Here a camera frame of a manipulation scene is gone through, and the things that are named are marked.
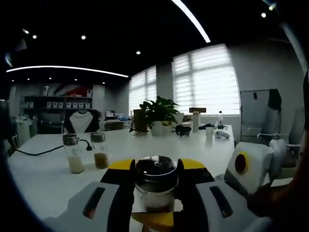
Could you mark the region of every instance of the brown liquid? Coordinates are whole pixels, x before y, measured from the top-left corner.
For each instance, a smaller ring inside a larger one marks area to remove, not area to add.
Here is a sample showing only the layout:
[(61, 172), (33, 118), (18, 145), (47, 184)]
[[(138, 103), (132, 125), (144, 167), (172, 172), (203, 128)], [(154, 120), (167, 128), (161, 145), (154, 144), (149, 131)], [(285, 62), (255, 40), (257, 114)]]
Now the brown liquid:
[(108, 157), (105, 153), (99, 152), (95, 154), (96, 167), (99, 169), (104, 169), (108, 167)]

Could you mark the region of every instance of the cardboard box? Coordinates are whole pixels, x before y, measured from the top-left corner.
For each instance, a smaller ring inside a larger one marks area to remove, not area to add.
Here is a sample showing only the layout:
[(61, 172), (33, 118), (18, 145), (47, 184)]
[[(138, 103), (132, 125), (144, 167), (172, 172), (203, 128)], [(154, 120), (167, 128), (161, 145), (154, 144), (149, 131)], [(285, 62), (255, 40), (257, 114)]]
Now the cardboard box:
[(189, 108), (190, 113), (193, 113), (194, 111), (199, 111), (200, 113), (206, 113), (206, 108), (197, 108), (197, 107)]

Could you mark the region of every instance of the game controller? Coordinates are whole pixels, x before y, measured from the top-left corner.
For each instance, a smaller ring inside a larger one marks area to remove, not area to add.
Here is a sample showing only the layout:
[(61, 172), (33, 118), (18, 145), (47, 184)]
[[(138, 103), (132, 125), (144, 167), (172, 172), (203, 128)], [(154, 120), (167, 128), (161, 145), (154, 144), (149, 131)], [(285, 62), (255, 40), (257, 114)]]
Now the game controller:
[(225, 138), (229, 138), (230, 135), (228, 133), (225, 133), (224, 131), (221, 131), (221, 130), (217, 130), (215, 133), (214, 133), (214, 137), (219, 139), (221, 137), (225, 137)]

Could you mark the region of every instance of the led strip light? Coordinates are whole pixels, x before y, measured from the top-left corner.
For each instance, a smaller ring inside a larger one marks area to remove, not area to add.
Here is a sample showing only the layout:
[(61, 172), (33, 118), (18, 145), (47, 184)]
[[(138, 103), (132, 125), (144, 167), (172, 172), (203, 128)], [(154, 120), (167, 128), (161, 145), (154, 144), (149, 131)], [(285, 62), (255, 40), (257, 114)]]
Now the led strip light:
[(202, 25), (198, 22), (197, 18), (192, 14), (192, 12), (186, 7), (186, 5), (180, 1), (180, 0), (172, 0), (173, 3), (175, 3), (184, 13), (185, 15), (190, 19), (190, 21), (194, 24), (194, 26), (197, 28), (201, 36), (204, 38), (204, 40), (207, 43), (210, 43), (211, 40), (209, 39), (208, 35), (204, 31)]
[(111, 75), (116, 75), (116, 76), (122, 76), (122, 77), (129, 77), (127, 75), (122, 75), (114, 72), (107, 72), (107, 71), (102, 71), (102, 70), (96, 70), (96, 69), (86, 69), (86, 68), (79, 68), (79, 67), (70, 67), (70, 66), (60, 66), (60, 65), (40, 65), (40, 66), (27, 66), (27, 67), (20, 67), (20, 68), (15, 68), (15, 69), (9, 69), (6, 72), (13, 72), (13, 71), (18, 71), (18, 70), (23, 70), (23, 69), (38, 69), (38, 68), (62, 68), (62, 69), (77, 69), (77, 70), (84, 70), (84, 71), (92, 71), (92, 72), (97, 72), (97, 73), (106, 73), (106, 74), (111, 74)]

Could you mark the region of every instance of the black cable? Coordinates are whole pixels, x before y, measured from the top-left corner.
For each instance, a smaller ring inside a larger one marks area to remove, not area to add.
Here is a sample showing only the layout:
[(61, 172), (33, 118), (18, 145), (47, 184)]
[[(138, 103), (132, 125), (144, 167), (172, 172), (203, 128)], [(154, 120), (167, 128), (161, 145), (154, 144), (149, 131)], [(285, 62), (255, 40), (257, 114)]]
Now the black cable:
[[(87, 151), (91, 151), (91, 150), (92, 150), (92, 147), (91, 147), (91, 145), (89, 144), (89, 142), (88, 142), (87, 140), (81, 139), (81, 140), (79, 140), (79, 141), (85, 141), (85, 142), (87, 143), (87, 148), (86, 148)], [(55, 147), (55, 148), (53, 148), (53, 149), (51, 149), (51, 150), (48, 150), (48, 151), (44, 151), (44, 152), (38, 153), (38, 154), (31, 154), (31, 153), (24, 152), (24, 151), (21, 151), (21, 150), (15, 150), (15, 151), (18, 151), (18, 152), (20, 152), (20, 153), (23, 153), (23, 154), (26, 154), (26, 155), (29, 155), (29, 156), (39, 156), (39, 155), (46, 154), (46, 153), (48, 153), (48, 152), (55, 151), (55, 150), (57, 150), (57, 149), (59, 149), (59, 148), (62, 148), (62, 147), (63, 147), (63, 145), (58, 146), (58, 147)]]

